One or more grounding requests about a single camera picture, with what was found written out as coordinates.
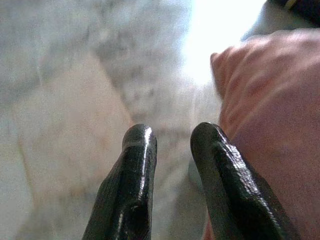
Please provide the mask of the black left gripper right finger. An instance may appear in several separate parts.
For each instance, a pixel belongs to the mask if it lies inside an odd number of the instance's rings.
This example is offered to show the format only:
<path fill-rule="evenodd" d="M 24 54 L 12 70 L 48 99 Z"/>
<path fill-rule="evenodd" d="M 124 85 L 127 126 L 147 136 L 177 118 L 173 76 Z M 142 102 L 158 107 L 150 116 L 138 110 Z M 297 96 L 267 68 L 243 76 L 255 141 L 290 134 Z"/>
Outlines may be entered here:
<path fill-rule="evenodd" d="M 190 148 L 215 239 L 301 238 L 268 182 L 218 125 L 197 125 L 191 134 Z"/>

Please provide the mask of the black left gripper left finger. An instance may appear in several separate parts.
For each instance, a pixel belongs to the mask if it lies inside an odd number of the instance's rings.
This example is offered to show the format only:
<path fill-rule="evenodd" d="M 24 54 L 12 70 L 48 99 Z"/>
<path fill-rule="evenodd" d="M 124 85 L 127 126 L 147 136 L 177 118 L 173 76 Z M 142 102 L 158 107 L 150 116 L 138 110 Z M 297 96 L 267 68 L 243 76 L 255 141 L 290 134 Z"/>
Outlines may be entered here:
<path fill-rule="evenodd" d="M 132 126 L 98 189 L 84 240 L 151 239 L 156 165 L 157 138 L 152 128 Z"/>

